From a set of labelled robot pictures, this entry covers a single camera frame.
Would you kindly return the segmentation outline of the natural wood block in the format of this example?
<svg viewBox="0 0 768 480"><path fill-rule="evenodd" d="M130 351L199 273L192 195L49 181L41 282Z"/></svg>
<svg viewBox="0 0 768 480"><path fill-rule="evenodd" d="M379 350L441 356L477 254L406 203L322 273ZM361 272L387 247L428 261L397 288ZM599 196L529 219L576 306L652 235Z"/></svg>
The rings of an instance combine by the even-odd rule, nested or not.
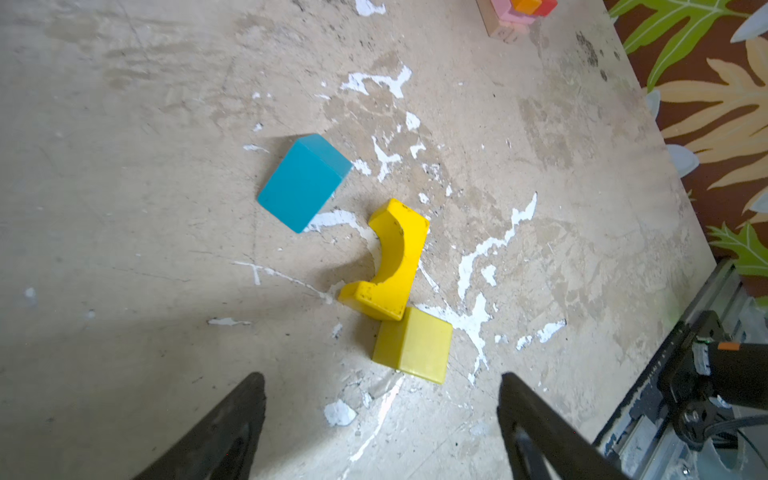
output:
<svg viewBox="0 0 768 480"><path fill-rule="evenodd" d="M526 25L500 20L491 0L477 0L476 4L490 38L512 44L528 33Z"/></svg>

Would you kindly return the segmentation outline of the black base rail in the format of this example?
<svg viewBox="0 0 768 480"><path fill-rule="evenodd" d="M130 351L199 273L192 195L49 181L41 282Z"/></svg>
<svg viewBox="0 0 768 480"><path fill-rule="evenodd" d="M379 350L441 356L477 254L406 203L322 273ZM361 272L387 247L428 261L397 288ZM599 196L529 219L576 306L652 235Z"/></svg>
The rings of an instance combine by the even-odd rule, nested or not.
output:
<svg viewBox="0 0 768 480"><path fill-rule="evenodd" d="M640 474L673 409L661 385L665 368L695 333L738 337L748 300L735 262L720 261L594 440L610 463L628 476Z"/></svg>

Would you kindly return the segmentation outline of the teal wood block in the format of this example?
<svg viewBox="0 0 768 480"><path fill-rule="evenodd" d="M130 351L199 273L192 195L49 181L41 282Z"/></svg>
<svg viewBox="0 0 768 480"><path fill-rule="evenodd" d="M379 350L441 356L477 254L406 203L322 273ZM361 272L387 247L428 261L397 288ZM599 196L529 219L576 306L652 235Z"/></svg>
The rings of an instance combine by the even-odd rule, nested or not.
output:
<svg viewBox="0 0 768 480"><path fill-rule="evenodd" d="M257 196L257 202L302 233L346 178L353 164L319 134L299 137Z"/></svg>

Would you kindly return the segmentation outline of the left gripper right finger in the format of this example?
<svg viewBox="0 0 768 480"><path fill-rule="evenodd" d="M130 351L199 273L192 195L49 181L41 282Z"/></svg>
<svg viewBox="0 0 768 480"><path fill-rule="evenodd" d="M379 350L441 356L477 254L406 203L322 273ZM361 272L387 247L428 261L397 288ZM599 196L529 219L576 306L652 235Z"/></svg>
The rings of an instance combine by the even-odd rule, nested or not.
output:
<svg viewBox="0 0 768 480"><path fill-rule="evenodd" d="M515 479L624 479L622 471L516 374L502 375L497 417Z"/></svg>

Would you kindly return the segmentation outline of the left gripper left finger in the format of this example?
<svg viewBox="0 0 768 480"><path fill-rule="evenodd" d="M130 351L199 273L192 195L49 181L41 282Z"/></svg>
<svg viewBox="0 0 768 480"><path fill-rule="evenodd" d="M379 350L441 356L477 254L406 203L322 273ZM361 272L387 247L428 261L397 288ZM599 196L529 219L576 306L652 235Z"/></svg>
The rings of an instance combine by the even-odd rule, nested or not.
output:
<svg viewBox="0 0 768 480"><path fill-rule="evenodd" d="M265 378L246 376L138 479L247 479L266 413Z"/></svg>

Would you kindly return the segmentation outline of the orange cylinder block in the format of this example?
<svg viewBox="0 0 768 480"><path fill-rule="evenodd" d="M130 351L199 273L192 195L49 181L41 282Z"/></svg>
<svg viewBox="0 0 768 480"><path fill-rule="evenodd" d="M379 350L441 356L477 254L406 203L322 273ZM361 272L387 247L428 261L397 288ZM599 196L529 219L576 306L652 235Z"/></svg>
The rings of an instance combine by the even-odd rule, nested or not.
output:
<svg viewBox="0 0 768 480"><path fill-rule="evenodd" d="M535 16L540 6L541 0L511 0L512 7L517 14Z"/></svg>

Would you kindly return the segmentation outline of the red wood block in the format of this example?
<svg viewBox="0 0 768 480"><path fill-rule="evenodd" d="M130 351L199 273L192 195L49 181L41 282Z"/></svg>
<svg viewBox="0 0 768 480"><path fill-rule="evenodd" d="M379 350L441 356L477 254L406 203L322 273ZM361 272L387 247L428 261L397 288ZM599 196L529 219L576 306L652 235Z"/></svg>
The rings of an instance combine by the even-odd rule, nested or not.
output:
<svg viewBox="0 0 768 480"><path fill-rule="evenodd" d="M558 6L557 0L540 0L538 7L533 13L535 17L547 17Z"/></svg>

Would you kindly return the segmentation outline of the pink wood block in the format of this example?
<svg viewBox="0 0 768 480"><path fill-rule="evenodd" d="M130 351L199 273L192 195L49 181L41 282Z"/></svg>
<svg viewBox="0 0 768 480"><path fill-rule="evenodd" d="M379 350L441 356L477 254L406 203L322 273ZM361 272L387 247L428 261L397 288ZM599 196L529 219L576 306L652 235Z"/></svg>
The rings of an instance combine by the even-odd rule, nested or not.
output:
<svg viewBox="0 0 768 480"><path fill-rule="evenodd" d="M531 25L536 18L518 12L510 0L491 0L491 5L500 21L522 25Z"/></svg>

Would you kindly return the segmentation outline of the yellow cube block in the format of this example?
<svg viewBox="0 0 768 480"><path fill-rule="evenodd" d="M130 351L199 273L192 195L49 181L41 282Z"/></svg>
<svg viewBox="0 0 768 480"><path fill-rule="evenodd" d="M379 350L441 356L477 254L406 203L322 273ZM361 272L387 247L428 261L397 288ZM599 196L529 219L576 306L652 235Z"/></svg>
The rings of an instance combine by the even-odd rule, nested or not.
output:
<svg viewBox="0 0 768 480"><path fill-rule="evenodd" d="M407 307L399 321L382 321L372 360L380 365L442 385L445 382L453 327L437 317Z"/></svg>

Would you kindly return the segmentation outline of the yellow arch block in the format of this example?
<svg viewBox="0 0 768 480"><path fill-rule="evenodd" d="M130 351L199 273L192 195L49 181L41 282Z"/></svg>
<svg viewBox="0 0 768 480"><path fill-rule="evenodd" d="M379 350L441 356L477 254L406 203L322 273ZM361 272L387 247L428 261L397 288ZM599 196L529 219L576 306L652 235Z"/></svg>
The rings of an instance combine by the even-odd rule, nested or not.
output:
<svg viewBox="0 0 768 480"><path fill-rule="evenodd" d="M369 219L382 249L374 277L344 286L343 305L380 321L399 321L407 306L430 222L402 202L391 199Z"/></svg>

